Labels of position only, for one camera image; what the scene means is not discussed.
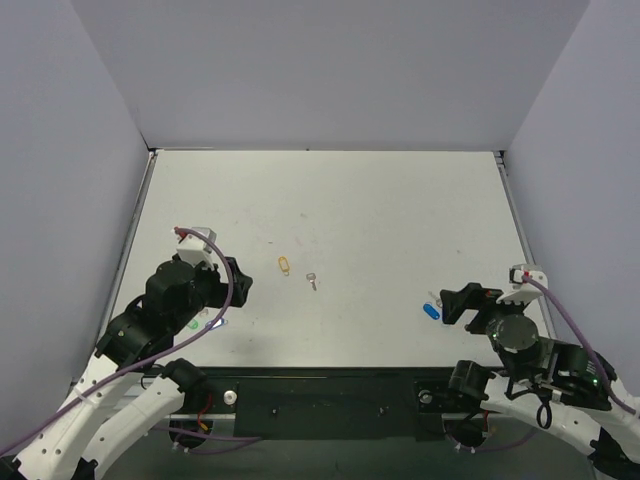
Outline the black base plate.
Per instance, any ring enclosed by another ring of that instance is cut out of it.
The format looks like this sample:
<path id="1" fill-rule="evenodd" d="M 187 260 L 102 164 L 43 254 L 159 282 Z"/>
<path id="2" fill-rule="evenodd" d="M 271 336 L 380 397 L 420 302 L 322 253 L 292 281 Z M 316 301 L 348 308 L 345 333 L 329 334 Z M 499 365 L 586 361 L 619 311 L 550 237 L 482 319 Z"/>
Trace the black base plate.
<path id="1" fill-rule="evenodd" d="M 449 389 L 450 367 L 207 367 L 210 393 L 180 414 L 230 416 L 237 437 L 373 440 L 445 434 L 479 440 L 488 422 L 478 404 Z"/>

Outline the silver keys on table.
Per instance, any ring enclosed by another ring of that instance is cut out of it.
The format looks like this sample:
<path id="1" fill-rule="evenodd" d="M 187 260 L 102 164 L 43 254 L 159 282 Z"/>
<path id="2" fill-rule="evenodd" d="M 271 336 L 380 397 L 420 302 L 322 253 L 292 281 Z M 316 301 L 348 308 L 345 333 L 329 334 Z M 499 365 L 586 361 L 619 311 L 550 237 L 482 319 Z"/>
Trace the silver keys on table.
<path id="1" fill-rule="evenodd" d="M 432 291 L 429 291 L 428 294 L 431 297 L 431 299 L 435 302 L 435 304 L 439 308 L 442 308 L 443 304 L 442 304 L 441 298 L 438 295 L 436 295 L 434 292 L 432 292 Z"/>

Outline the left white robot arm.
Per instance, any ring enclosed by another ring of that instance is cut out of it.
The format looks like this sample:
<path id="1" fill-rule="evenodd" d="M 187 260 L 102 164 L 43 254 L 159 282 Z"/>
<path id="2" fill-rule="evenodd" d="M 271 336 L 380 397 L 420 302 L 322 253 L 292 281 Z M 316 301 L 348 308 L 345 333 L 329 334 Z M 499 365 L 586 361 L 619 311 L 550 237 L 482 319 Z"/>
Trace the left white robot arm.
<path id="1" fill-rule="evenodd" d="M 1 456 L 4 479 L 96 479 L 165 415 L 192 412 L 206 397 L 205 374 L 185 359 L 169 363 L 139 401 L 120 412 L 118 401 L 160 358 L 177 351 L 174 339 L 206 308 L 240 308 L 253 284 L 235 258 L 221 279 L 208 254 L 177 254 L 148 278 L 145 291 L 113 318 L 75 389 L 21 451 Z"/>

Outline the aluminium frame rail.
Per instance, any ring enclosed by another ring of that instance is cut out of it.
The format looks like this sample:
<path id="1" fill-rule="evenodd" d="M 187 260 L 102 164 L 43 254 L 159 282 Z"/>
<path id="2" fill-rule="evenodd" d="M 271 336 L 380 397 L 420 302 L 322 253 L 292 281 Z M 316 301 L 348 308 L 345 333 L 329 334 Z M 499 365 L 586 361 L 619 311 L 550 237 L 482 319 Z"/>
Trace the aluminium frame rail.
<path id="1" fill-rule="evenodd" d="M 494 159 L 496 161 L 496 165 L 497 165 L 497 169 L 503 184 L 503 188 L 505 190 L 505 194 L 507 197 L 507 201 L 509 203 L 509 207 L 511 210 L 511 214 L 516 226 L 516 230 L 518 233 L 518 237 L 519 237 L 519 241 L 523 250 L 523 254 L 525 257 L 525 260 L 528 264 L 534 264 L 535 263 L 535 257 L 533 255 L 533 252 L 531 250 L 530 247 L 530 243 L 528 241 L 528 238 L 526 236 L 526 232 L 524 229 L 524 224 L 520 218 L 519 215 L 519 211 L 517 209 L 517 205 L 515 202 L 515 197 L 511 188 L 511 184 L 509 182 L 509 176 L 508 176 L 508 172 L 506 169 L 506 163 L 504 160 L 504 154 L 505 152 L 502 150 L 499 151 L 494 151 L 493 155 L 494 155 Z M 556 338 L 556 329 L 555 326 L 553 324 L 553 320 L 551 318 L 551 314 L 550 314 L 550 310 L 549 310 L 549 306 L 548 303 L 546 301 L 546 299 L 544 297 L 542 297 L 541 299 L 538 300 L 538 304 L 540 306 L 540 310 L 541 310 L 541 314 L 542 314 L 542 318 L 544 320 L 544 324 L 547 328 L 548 333 L 550 334 L 550 336 L 552 338 Z"/>
<path id="2" fill-rule="evenodd" d="M 60 351 L 69 355 L 64 394 L 79 384 L 93 352 L 126 249 L 146 175 L 149 150 L 101 148 L 99 162 L 76 168 L 65 186 L 68 274 L 59 277 L 67 312 L 61 317 Z"/>

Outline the aluminium frame rail left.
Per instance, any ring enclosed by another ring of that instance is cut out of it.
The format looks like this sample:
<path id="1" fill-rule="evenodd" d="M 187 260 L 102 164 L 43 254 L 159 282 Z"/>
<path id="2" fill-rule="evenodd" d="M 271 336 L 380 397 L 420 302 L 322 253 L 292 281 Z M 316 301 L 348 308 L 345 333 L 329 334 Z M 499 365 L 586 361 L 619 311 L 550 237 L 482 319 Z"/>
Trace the aluminium frame rail left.
<path id="1" fill-rule="evenodd" d="M 149 150 L 101 148 L 99 162 L 76 168 L 65 186 L 68 274 L 59 277 L 67 312 L 61 317 L 60 351 L 69 355 L 64 394 L 79 384 L 93 352 L 126 249 L 146 175 Z"/>

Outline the yellow key tag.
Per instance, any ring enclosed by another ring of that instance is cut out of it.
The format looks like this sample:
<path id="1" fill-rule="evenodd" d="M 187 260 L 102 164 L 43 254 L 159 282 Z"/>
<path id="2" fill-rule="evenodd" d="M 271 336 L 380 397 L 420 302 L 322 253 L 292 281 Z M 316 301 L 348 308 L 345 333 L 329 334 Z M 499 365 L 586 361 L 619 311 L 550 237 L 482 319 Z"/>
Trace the yellow key tag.
<path id="1" fill-rule="evenodd" d="M 278 258 L 278 266 L 279 266 L 280 271 L 285 276 L 289 276 L 290 275 L 291 267 L 290 267 L 288 259 L 285 256 L 280 256 Z"/>

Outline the aluminium frame rail right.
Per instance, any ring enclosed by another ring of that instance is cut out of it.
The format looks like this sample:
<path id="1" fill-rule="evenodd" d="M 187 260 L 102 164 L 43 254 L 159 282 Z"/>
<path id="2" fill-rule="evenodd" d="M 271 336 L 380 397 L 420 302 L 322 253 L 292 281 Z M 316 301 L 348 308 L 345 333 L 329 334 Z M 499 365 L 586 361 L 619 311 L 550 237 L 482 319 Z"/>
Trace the aluminium frame rail right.
<path id="1" fill-rule="evenodd" d="M 523 254 L 525 257 L 525 260 L 528 264 L 534 264 L 535 263 L 535 257 L 533 255 L 533 252 L 531 250 L 530 247 L 530 243 L 528 241 L 528 238 L 526 236 L 526 232 L 524 229 L 524 224 L 520 218 L 519 215 L 519 211 L 517 209 L 517 205 L 515 202 L 515 197 L 511 188 L 511 184 L 509 182 L 509 176 L 508 176 L 508 172 L 506 169 L 506 163 L 504 160 L 504 154 L 505 152 L 502 150 L 499 151 L 494 151 L 493 155 L 494 155 L 494 159 L 496 161 L 496 165 L 497 165 L 497 169 L 503 184 L 503 188 L 505 190 L 505 194 L 507 197 L 507 201 L 509 203 L 509 207 L 511 210 L 511 214 L 516 226 L 516 230 L 518 233 L 518 237 L 519 237 L 519 241 L 523 250 Z M 548 303 L 546 301 L 546 299 L 544 297 L 542 297 L 541 299 L 538 300 L 538 304 L 540 306 L 540 310 L 541 310 L 541 314 L 542 314 L 542 318 L 544 320 L 544 324 L 547 328 L 548 333 L 550 334 L 550 336 L 552 338 L 556 338 L 556 329 L 555 326 L 553 324 L 553 320 L 551 318 L 551 314 L 550 314 L 550 310 L 549 310 L 549 306 Z"/>

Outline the blue key tag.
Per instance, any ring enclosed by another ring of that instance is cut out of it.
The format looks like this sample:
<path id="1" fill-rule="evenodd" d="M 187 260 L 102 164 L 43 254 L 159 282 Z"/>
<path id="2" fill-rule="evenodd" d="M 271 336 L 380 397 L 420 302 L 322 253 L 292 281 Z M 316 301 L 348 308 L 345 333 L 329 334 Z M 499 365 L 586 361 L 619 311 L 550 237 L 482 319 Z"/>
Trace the blue key tag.
<path id="1" fill-rule="evenodd" d="M 227 324 L 227 321 L 224 318 L 212 319 L 205 324 L 204 330 L 205 331 L 215 330 L 217 328 L 225 326 L 226 324 Z"/>
<path id="2" fill-rule="evenodd" d="M 436 307 L 434 307 L 431 303 L 425 303 L 423 305 L 423 311 L 433 320 L 440 319 L 439 310 Z"/>

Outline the blue key tag right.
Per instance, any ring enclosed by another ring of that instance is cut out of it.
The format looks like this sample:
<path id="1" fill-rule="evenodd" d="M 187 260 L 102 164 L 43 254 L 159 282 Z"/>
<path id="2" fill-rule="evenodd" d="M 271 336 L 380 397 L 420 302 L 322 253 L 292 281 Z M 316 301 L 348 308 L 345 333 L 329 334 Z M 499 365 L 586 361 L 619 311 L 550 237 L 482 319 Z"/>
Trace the blue key tag right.
<path id="1" fill-rule="evenodd" d="M 440 319 L 439 310 L 436 307 L 434 307 L 431 303 L 425 303 L 423 305 L 423 311 L 433 320 Z"/>

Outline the blue key tag left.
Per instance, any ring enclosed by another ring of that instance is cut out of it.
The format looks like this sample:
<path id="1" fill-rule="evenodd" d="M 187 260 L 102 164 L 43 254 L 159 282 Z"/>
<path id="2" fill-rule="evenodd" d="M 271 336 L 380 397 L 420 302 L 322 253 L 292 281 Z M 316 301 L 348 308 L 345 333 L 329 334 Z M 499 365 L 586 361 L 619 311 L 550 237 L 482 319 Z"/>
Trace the blue key tag left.
<path id="1" fill-rule="evenodd" d="M 227 324 L 227 321 L 224 318 L 212 319 L 205 324 L 204 330 L 205 331 L 215 330 L 217 328 L 225 326 L 226 324 Z"/>

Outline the silver key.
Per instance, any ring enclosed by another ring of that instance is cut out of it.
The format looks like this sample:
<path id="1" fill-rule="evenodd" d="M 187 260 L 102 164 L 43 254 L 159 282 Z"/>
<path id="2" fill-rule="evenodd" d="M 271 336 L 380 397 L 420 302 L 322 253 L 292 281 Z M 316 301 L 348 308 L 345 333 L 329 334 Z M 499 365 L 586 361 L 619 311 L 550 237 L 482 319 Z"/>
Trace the silver key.
<path id="1" fill-rule="evenodd" d="M 317 278 L 316 278 L 316 274 L 313 272 L 310 272 L 306 275 L 306 279 L 307 281 L 310 283 L 311 288 L 313 291 L 317 290 Z"/>

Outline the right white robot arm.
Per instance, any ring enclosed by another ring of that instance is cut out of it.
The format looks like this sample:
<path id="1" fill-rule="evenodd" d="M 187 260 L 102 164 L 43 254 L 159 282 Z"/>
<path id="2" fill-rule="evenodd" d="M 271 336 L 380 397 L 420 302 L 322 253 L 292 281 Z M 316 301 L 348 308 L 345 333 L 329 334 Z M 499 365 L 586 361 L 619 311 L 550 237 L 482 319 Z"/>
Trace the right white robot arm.
<path id="1" fill-rule="evenodd" d="M 540 335 L 525 309 L 541 296 L 555 306 L 577 343 Z M 453 406 L 508 415 L 572 445 L 612 479 L 638 478 L 639 399 L 541 279 L 525 272 L 509 292 L 469 283 L 441 291 L 440 299 L 447 325 L 474 311 L 467 331 L 485 336 L 502 364 L 492 369 L 459 361 L 446 386 Z"/>

